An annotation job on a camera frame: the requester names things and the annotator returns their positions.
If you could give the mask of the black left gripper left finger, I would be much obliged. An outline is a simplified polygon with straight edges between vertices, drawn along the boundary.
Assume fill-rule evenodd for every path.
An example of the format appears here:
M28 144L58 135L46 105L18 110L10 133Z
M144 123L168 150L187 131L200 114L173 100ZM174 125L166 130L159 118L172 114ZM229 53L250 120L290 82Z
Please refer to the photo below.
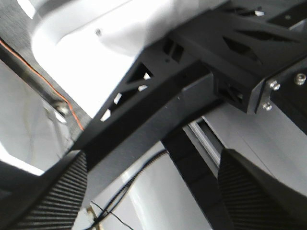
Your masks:
M2 230L70 230L87 188L86 155L72 151L0 202Z

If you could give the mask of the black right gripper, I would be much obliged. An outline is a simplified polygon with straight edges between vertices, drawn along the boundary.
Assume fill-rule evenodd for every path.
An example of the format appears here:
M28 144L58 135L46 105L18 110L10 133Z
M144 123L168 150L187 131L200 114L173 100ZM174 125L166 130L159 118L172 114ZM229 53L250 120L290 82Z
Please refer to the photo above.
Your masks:
M307 35L293 28L306 17L304 0L229 0L170 30L165 40L203 63L219 99L254 115L264 83L306 57Z

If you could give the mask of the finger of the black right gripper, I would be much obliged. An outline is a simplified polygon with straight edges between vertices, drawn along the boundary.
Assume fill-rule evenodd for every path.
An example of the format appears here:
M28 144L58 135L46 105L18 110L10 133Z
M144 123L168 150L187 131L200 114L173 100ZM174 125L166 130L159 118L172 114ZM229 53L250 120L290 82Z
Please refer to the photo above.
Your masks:
M136 61L74 143L86 155L90 201L158 141L219 99L245 111L248 94L226 65Z

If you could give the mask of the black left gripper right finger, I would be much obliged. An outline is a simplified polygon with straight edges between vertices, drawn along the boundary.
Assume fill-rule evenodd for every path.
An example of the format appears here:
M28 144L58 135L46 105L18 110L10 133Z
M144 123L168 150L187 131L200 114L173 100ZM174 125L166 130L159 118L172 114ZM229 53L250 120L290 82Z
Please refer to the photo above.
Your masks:
M221 153L218 184L236 230L305 230L307 197L234 149Z

